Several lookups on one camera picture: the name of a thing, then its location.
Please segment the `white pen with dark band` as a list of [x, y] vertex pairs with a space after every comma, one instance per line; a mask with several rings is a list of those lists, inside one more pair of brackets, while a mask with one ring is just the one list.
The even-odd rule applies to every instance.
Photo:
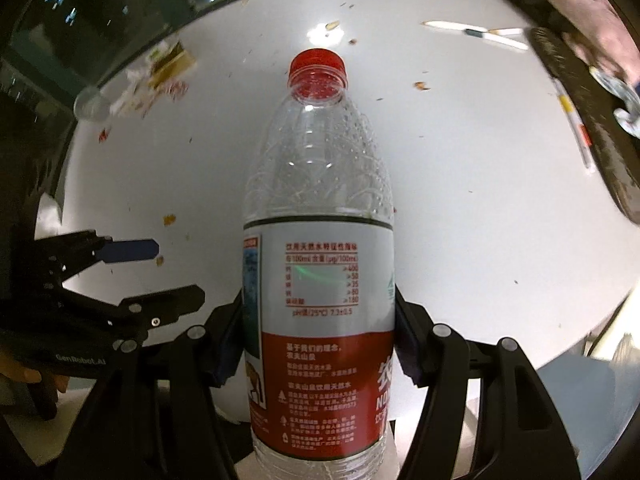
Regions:
[[422, 25], [432, 29], [446, 30], [447, 32], [460, 32], [460, 34], [465, 36], [480, 38], [481, 40], [491, 42], [492, 44], [498, 44], [499, 46], [518, 51], [528, 50], [528, 45], [521, 40], [517, 40], [516, 36], [496, 36], [488, 32], [489, 28], [482, 26], [437, 20], [425, 21], [422, 22]]

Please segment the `red white twine bundle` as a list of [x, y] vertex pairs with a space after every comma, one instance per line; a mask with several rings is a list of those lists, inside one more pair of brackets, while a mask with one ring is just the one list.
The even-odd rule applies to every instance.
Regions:
[[149, 114], [154, 104], [162, 96], [168, 96], [172, 102], [180, 101], [189, 91], [189, 84], [183, 80], [171, 79], [160, 84], [151, 90], [150, 96], [146, 99], [142, 107], [142, 117]]

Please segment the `worn black wrist rest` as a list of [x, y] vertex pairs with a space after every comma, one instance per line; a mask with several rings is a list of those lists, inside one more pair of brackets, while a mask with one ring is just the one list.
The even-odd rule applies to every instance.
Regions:
[[618, 209], [639, 222], [639, 143], [616, 122], [614, 98], [588, 72], [564, 42], [548, 28], [533, 27], [528, 40], [546, 69], [566, 89], [582, 118], [591, 153]]

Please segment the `crumpled white paper scrap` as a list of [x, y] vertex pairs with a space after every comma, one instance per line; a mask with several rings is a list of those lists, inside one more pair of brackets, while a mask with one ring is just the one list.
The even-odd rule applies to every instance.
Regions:
[[151, 73], [148, 68], [127, 68], [125, 73], [128, 86], [110, 106], [113, 117], [144, 112], [155, 96], [155, 91], [149, 86]]

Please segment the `small red wrapper scrap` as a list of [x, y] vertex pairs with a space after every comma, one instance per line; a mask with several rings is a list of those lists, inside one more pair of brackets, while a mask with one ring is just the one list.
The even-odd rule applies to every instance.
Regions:
[[99, 143], [104, 143], [108, 137], [110, 136], [111, 133], [111, 128], [110, 127], [106, 127], [104, 129], [101, 130], [101, 132], [99, 133], [99, 137], [98, 137], [98, 142]]

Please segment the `white yellow red marker pen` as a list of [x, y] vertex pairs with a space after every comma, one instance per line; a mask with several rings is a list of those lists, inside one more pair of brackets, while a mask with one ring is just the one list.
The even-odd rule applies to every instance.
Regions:
[[588, 172], [588, 174], [593, 174], [597, 170], [597, 165], [593, 158], [593, 154], [591, 151], [591, 140], [584, 122], [578, 114], [577, 108], [568, 95], [568, 92], [562, 85], [562, 82], [555, 77], [552, 77], [551, 81], [552, 84], [554, 84], [554, 88], [556, 90], [556, 94], [558, 95], [558, 99], [560, 101], [562, 109], [564, 110], [564, 113], [568, 121], [570, 122], [570, 126], [572, 127], [572, 130], [574, 132], [574, 137], [576, 139], [576, 143], [580, 151], [580, 157], [582, 158], [582, 163], [584, 164], [585, 170]]

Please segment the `short white stick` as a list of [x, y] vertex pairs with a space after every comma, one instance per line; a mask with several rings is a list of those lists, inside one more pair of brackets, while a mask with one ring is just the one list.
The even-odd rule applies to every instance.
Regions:
[[521, 36], [521, 34], [524, 32], [524, 29], [522, 29], [521, 27], [493, 28], [489, 29], [488, 32], [490, 34], [501, 37], [514, 37]]

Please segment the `clear plastic bag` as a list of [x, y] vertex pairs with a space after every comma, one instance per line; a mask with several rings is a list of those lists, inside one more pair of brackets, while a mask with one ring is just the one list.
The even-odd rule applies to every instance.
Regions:
[[111, 101], [99, 88], [86, 87], [76, 96], [73, 112], [77, 120], [105, 122], [111, 116]]

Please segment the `clear plastic water bottle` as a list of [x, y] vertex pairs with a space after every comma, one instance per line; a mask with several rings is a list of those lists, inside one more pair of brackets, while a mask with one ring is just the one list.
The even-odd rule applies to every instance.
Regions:
[[293, 58], [243, 208], [245, 380], [273, 479], [370, 479], [393, 371], [394, 207], [343, 60]]

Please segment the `pink towel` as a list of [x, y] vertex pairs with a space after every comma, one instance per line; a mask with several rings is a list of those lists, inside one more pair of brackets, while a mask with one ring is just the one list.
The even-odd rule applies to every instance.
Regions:
[[574, 27], [565, 42], [587, 65], [631, 88], [639, 84], [639, 49], [608, 0], [548, 0]]

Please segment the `white plastic trash bag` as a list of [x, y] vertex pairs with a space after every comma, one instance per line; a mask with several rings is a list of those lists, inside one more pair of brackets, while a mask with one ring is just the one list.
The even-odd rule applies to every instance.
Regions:
[[639, 394], [639, 349], [634, 338], [626, 333], [617, 345], [610, 362], [614, 373], [615, 388], [619, 394]]

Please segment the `white colourful crumpled wrapper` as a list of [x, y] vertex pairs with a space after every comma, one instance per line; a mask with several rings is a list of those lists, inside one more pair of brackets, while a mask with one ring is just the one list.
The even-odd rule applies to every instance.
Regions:
[[596, 66], [590, 66], [589, 73], [606, 92], [624, 103], [623, 107], [617, 107], [614, 110], [614, 118], [626, 133], [639, 139], [640, 100], [636, 89], [625, 81], [602, 72]]

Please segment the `gold cardboard box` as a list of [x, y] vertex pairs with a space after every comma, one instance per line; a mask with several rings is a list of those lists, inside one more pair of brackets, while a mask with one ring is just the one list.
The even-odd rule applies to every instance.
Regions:
[[196, 63], [194, 56], [177, 41], [165, 53], [157, 55], [151, 64], [148, 87], [156, 89], [169, 79], [176, 78]]

